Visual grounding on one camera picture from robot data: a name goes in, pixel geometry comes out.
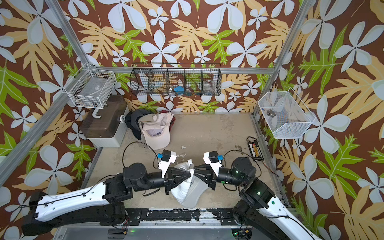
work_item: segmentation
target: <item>concrete floor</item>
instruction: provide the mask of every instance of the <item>concrete floor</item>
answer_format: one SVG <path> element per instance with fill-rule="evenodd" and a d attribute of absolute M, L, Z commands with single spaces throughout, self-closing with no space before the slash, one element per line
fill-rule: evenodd
<path fill-rule="evenodd" d="M 194 165 L 204 164 L 204 152 L 217 151 L 224 155 L 232 149 L 242 150 L 249 153 L 246 137 L 256 136 L 252 126 L 250 115 L 248 114 L 175 114 L 176 121 L 172 126 L 170 144 L 167 150 L 176 152 L 177 159 L 175 164 L 192 159 Z M 121 163 L 124 148 L 131 142 L 137 141 L 130 129 L 125 134 L 123 143 L 119 148 L 104 148 L 92 172 L 88 186 L 96 183 L 100 178 L 108 174 L 121 173 L 123 165 Z M 230 152 L 226 156 L 227 168 L 237 157 L 244 156 L 240 152 Z M 147 168 L 147 172 L 155 172 L 152 162 L 154 154 L 151 150 L 145 149 L 140 144 L 132 144 L 126 151 L 124 157 L 125 166 L 135 162 L 141 162 Z M 272 179 L 265 166 L 259 164 L 262 175 L 259 178 L 271 189 L 275 189 Z M 164 188 L 159 192 L 143 197 L 144 192 L 134 192 L 133 198 L 125 201 L 126 207 L 156 207 L 173 208 L 182 207 L 172 194 L 165 195 Z M 225 190 L 222 184 L 216 184 L 216 190 L 207 189 L 200 197 L 196 207 L 233 207 L 240 200 L 238 192 Z"/>

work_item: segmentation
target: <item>wire mesh basket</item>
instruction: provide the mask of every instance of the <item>wire mesh basket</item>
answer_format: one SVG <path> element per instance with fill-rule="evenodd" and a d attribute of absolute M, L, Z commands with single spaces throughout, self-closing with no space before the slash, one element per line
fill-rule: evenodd
<path fill-rule="evenodd" d="M 76 84 L 67 91 L 73 104 L 84 108 L 104 108 L 111 91 L 115 88 L 116 77 L 111 71 L 85 69 L 75 79 Z"/>
<path fill-rule="evenodd" d="M 315 116 L 310 111 L 306 114 L 298 101 L 288 91 L 268 92 L 258 101 L 274 138 L 300 138 L 312 124 Z"/>
<path fill-rule="evenodd" d="M 134 95 L 204 95 L 221 93 L 221 72 L 214 68 L 153 68 L 132 64 L 131 89 Z"/>

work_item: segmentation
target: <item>white mesh bin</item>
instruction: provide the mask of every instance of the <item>white mesh bin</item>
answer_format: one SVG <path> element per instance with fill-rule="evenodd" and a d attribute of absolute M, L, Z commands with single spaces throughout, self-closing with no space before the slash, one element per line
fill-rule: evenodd
<path fill-rule="evenodd" d="M 268 92 L 258 104 L 274 138 L 300 138 L 315 118 L 311 112 L 306 114 L 289 92 Z"/>
<path fill-rule="evenodd" d="M 103 108 L 111 91 L 115 88 L 116 77 L 111 71 L 88 69 L 69 90 L 68 96 L 77 107 Z"/>

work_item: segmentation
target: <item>black wire basket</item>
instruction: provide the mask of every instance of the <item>black wire basket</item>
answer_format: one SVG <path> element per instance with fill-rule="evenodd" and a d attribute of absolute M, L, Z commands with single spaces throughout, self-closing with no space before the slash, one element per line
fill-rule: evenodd
<path fill-rule="evenodd" d="M 221 93 L 220 64 L 214 67 L 151 67 L 133 63 L 131 89 L 134 95 L 218 96 Z"/>

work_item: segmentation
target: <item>baseball cap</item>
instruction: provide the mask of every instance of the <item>baseball cap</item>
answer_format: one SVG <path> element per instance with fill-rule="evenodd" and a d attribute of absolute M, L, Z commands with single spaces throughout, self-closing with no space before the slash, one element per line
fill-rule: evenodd
<path fill-rule="evenodd" d="M 143 133 L 145 142 L 153 148 L 153 150 L 165 148 L 170 142 L 169 125 L 173 114 L 158 113 L 152 118 L 152 122 L 146 122 L 142 126 L 141 132 Z"/>

